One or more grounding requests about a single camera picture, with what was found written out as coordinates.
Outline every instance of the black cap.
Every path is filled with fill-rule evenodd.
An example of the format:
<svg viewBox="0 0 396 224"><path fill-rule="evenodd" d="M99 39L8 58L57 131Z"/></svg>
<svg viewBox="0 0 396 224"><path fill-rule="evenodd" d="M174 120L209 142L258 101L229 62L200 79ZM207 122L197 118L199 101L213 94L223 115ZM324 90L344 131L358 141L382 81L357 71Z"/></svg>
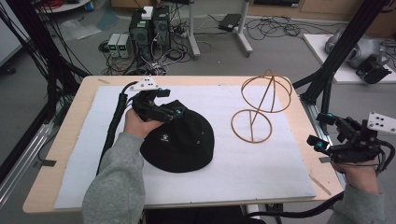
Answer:
<svg viewBox="0 0 396 224"><path fill-rule="evenodd" d="M207 166L213 159L215 137L210 123L185 109L180 119L151 131L140 152L153 166L171 173L186 173Z"/></svg>

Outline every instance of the gray sleeve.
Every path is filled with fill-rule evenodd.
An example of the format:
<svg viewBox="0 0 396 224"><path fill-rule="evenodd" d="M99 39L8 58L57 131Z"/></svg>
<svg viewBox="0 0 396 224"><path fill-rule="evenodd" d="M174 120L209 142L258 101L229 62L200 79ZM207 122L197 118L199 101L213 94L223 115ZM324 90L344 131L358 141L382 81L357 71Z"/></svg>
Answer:
<svg viewBox="0 0 396 224"><path fill-rule="evenodd" d="M102 159L82 203L84 223L138 223L145 203L139 155L143 139L120 133Z"/></svg>
<svg viewBox="0 0 396 224"><path fill-rule="evenodd" d="M328 224L382 224L388 223L385 214L385 195L372 194L349 185L344 198L334 205Z"/></svg>

